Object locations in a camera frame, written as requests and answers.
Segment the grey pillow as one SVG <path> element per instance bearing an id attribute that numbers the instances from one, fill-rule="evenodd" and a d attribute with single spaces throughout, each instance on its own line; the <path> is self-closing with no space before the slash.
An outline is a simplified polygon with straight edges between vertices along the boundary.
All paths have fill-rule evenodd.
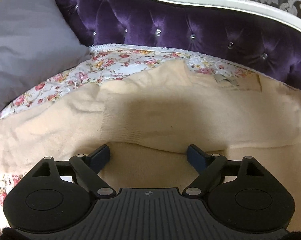
<path id="1" fill-rule="evenodd" d="M 0 1 L 0 112 L 42 81 L 89 59 L 55 0 Z"/>

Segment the purple tufted velvet headboard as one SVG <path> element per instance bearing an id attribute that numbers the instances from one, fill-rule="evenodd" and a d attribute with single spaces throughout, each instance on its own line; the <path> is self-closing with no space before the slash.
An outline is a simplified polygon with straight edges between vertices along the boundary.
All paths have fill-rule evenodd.
<path id="1" fill-rule="evenodd" d="M 301 90 L 301 32 L 234 9 L 155 0 L 55 0 L 87 48 L 130 44 L 190 50 L 242 64 Z"/>

